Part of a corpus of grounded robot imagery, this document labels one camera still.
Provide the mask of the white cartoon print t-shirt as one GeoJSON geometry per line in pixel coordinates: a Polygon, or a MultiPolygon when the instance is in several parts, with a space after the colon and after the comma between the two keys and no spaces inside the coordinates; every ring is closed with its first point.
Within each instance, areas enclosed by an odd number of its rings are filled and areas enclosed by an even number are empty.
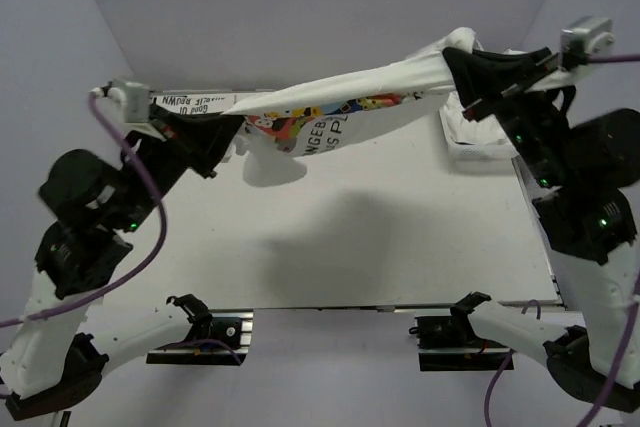
{"type": "Polygon", "coordinates": [[[437,112],[456,91],[442,51],[485,50],[468,27],[454,29],[404,59],[246,98],[224,111],[243,116],[234,137],[247,157],[243,180],[275,187],[302,179],[306,157],[335,153],[437,112]]]}

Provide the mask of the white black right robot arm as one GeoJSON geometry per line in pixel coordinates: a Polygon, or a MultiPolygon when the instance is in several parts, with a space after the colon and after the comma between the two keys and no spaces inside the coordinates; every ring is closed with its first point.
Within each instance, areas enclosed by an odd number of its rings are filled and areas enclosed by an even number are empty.
{"type": "Polygon", "coordinates": [[[571,125],[577,73],[548,49],[506,55],[448,47],[464,118],[494,117],[539,187],[532,205],[563,255],[584,322],[563,327],[473,292],[452,305],[459,343],[499,343],[544,366],[593,411],[639,407],[639,241],[624,189],[639,180],[639,114],[617,109],[571,125]]]}

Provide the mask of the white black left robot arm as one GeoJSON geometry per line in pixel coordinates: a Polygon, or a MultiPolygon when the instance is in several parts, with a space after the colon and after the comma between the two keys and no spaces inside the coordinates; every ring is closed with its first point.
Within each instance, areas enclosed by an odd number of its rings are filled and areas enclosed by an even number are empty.
{"type": "Polygon", "coordinates": [[[213,177],[242,123],[157,108],[148,133],[118,137],[120,167],[83,149],[55,161],[38,192],[55,220],[35,255],[26,310],[1,356],[3,399],[14,420],[72,408],[116,368],[154,350],[237,352],[237,320],[214,316],[191,294],[170,296],[121,329],[91,334],[80,327],[89,306],[122,285],[114,272],[133,249],[125,235],[152,213],[166,222],[164,196],[186,172],[213,177]]]}

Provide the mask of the crumpled white t-shirt in basket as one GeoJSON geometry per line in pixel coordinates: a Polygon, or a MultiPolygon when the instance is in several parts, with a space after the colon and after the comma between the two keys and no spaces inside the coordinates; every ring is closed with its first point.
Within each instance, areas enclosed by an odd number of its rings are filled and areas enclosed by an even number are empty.
{"type": "Polygon", "coordinates": [[[451,139],[459,144],[489,146],[509,145],[510,141],[494,116],[476,122],[463,117],[463,107],[456,91],[451,92],[440,113],[451,139]]]}

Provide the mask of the folded white Charlie Brown t-shirt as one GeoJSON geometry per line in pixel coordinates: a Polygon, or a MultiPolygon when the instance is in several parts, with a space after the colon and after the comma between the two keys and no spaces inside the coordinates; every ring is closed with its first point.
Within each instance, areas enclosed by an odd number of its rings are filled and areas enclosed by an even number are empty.
{"type": "Polygon", "coordinates": [[[151,98],[160,108],[178,115],[205,115],[224,112],[235,104],[264,92],[164,94],[151,98]]]}

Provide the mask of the white perforated plastic basket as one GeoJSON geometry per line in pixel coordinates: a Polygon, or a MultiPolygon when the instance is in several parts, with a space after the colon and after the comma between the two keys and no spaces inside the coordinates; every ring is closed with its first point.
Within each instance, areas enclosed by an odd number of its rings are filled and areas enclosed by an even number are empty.
{"type": "Polygon", "coordinates": [[[481,161],[481,162],[499,162],[510,161],[515,158],[518,153],[515,147],[509,145],[489,145],[477,146],[468,144],[459,144],[454,142],[449,133],[448,127],[445,125],[443,115],[439,116],[443,128],[444,138],[447,144],[449,155],[453,161],[481,161]]]}

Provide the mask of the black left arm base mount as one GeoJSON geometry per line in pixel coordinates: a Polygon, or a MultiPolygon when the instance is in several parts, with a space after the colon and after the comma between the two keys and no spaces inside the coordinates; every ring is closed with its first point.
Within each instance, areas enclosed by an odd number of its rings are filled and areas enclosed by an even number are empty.
{"type": "Polygon", "coordinates": [[[211,326],[176,346],[150,351],[148,365],[241,366],[249,352],[254,313],[213,311],[211,326]]]}

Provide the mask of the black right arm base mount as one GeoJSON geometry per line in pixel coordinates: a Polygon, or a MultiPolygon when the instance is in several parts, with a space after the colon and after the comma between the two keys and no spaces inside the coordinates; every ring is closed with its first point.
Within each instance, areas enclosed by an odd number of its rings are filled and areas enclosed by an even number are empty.
{"type": "Polygon", "coordinates": [[[416,317],[408,334],[417,341],[421,372],[495,372],[509,351],[461,332],[451,316],[416,317]]]}

